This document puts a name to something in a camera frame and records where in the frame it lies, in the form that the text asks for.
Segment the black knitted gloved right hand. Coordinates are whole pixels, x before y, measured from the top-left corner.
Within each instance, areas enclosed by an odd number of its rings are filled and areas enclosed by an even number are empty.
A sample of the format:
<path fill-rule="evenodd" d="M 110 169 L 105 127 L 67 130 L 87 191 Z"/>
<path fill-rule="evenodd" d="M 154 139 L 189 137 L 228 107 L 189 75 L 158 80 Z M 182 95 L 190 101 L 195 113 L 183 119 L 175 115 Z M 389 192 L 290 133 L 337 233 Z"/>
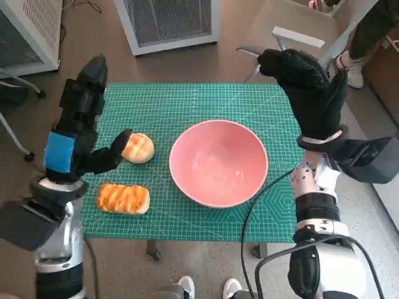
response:
<path fill-rule="evenodd" d="M 347 72 L 329 79 L 313 56 L 295 49 L 267 49 L 257 58 L 263 76 L 273 77 L 287 95 L 302 136 L 326 140 L 339 131 Z"/>

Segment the bare black left hand blue tape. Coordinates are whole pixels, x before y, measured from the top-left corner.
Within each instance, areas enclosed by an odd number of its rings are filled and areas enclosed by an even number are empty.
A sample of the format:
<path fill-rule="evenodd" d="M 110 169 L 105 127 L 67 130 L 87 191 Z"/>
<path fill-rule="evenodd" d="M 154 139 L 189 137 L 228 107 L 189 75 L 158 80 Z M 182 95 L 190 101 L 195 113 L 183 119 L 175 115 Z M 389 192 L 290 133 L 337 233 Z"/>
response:
<path fill-rule="evenodd" d="M 65 81 L 59 103 L 62 113 L 49 133 L 44 150 L 44 166 L 50 181 L 74 183 L 87 173 L 105 173 L 120 164 L 132 134 L 130 129 L 119 133 L 109 147 L 94 149 L 107 78 L 106 58 L 100 54 L 82 68 L 77 78 Z"/>

